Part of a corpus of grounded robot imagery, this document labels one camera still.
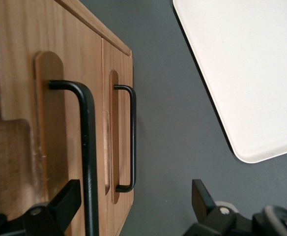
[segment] white plastic board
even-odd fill
[[[287,153],[287,0],[173,0],[235,155]]]

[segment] wood grain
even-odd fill
[[[63,62],[63,79],[85,84],[94,97],[100,235],[114,236],[124,224],[133,202],[133,192],[120,194],[116,204],[112,201],[115,188],[109,166],[112,160],[109,77],[115,70],[120,84],[132,85],[131,52],[128,48],[123,49],[123,44],[119,45],[120,40],[110,31],[102,30],[102,23],[87,13],[81,3],[75,0],[61,2],[62,5],[54,0],[0,0],[0,212],[7,214],[9,219],[15,218],[32,204],[49,200],[55,189],[61,188],[68,179],[82,181],[76,96],[65,91],[64,99],[60,99],[64,100],[65,106],[56,109],[57,113],[65,113],[65,124],[64,120],[53,117],[54,122],[60,122],[59,127],[47,126],[43,130],[38,127],[42,120],[43,124],[49,120],[45,108],[39,112],[43,118],[38,116],[39,99],[44,106],[55,107],[56,103],[61,103],[57,99],[48,103],[51,97],[45,94],[46,84],[41,84],[42,94],[38,94],[41,98],[38,99],[35,92],[34,58],[39,52],[51,51]],[[98,29],[89,25],[93,21]],[[129,96],[119,91],[119,183],[124,185],[130,181],[129,122]],[[59,140],[54,143],[60,142],[61,156],[67,156],[67,161],[57,158],[50,159],[56,164],[49,160],[45,164],[45,154],[53,153],[52,146],[46,143],[56,139],[55,134],[50,134],[52,128],[57,130],[55,134],[60,132]],[[46,142],[45,153],[41,151],[42,138]],[[72,235],[85,235],[83,207],[72,221],[71,230]]]
[[[72,0],[55,0],[70,13],[81,20],[86,26],[110,42],[121,52],[130,56],[130,49],[115,34],[113,34],[101,21],[98,20],[81,2]]]
[[[118,90],[114,85],[118,85],[118,74],[115,70],[110,73],[110,130],[111,130],[111,147],[112,147],[112,188],[113,190],[119,185],[119,115],[118,115]],[[113,203],[116,204],[119,199],[119,193],[112,191]]]
[[[67,164],[65,97],[50,90],[50,80],[63,80],[63,64],[53,52],[41,52],[34,60],[39,124],[39,150],[47,198],[52,199],[69,181]]]
[[[121,53],[105,39],[103,41],[103,96],[110,97],[110,74],[114,70],[118,74],[120,85],[133,85],[132,58]],[[110,110],[109,100],[103,101],[105,111]],[[130,182],[130,101],[129,94],[118,91],[118,133],[119,133],[119,184]],[[112,223],[108,235],[118,235],[126,220],[134,199],[134,191],[120,193],[117,203],[114,203],[115,188],[111,186],[107,197],[107,221]]]
[[[21,188],[20,195],[24,194],[26,197],[32,194],[34,197],[27,198],[30,203],[22,206],[14,206],[14,201],[8,199],[7,205],[20,212],[42,200],[37,197],[39,194],[36,189],[39,188],[39,183],[45,181],[42,175],[45,171],[42,166],[44,157],[38,155],[38,148],[34,145],[38,146],[38,134],[35,133],[37,129],[34,128],[37,124],[34,58],[41,51],[56,53],[64,64],[64,79],[84,83],[93,94],[97,124],[100,234],[106,235],[101,37],[52,0],[0,0],[0,115],[4,120],[28,121],[26,147],[30,151],[22,157],[16,154],[17,163],[21,166],[29,163],[28,168],[23,167],[20,171],[33,173],[33,169],[38,167],[40,174],[35,178],[36,183],[31,183],[29,177],[16,174],[12,178],[13,175],[8,172],[6,181],[22,179],[23,182],[30,182],[23,185],[27,189],[23,191]],[[75,95],[70,92],[65,92],[65,107],[68,178],[82,180],[79,104]],[[10,145],[7,149],[13,150],[13,146]],[[0,187],[0,194],[3,193],[12,194],[13,191]],[[9,209],[12,207],[3,212],[10,214]],[[72,231],[73,235],[85,235],[83,207],[72,221]]]

